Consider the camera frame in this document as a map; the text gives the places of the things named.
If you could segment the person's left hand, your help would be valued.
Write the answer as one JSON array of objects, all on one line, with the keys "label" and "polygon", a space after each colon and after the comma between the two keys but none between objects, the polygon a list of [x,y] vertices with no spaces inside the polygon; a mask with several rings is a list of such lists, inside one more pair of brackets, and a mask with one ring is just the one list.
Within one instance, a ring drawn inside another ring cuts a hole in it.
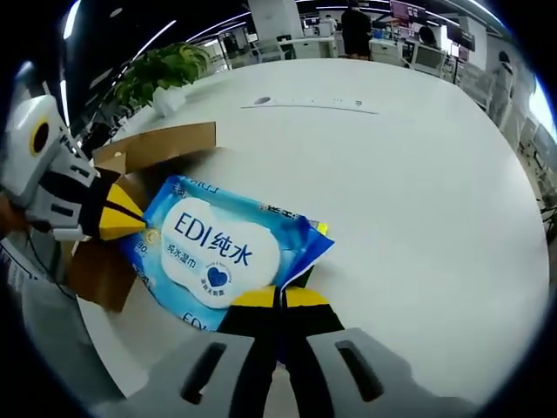
[{"label": "person's left hand", "polygon": [[13,205],[2,193],[0,197],[0,234],[1,239],[12,232],[27,232],[29,224],[24,212]]}]

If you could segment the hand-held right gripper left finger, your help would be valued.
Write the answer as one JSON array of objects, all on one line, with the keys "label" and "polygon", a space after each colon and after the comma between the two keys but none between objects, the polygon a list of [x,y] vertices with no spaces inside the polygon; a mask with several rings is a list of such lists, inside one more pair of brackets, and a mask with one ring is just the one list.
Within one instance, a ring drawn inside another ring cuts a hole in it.
[{"label": "hand-held right gripper left finger", "polygon": [[144,417],[260,417],[276,365],[279,289],[235,299],[215,332],[164,357],[142,390]]}]

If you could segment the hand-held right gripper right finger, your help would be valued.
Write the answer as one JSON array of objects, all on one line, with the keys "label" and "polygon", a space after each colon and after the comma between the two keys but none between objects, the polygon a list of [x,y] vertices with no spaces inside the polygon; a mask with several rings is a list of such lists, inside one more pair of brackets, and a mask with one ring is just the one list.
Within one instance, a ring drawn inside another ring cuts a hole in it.
[{"label": "hand-held right gripper right finger", "polygon": [[302,417],[470,417],[472,403],[437,396],[409,363],[357,327],[346,328],[321,294],[281,296],[285,360]]}]

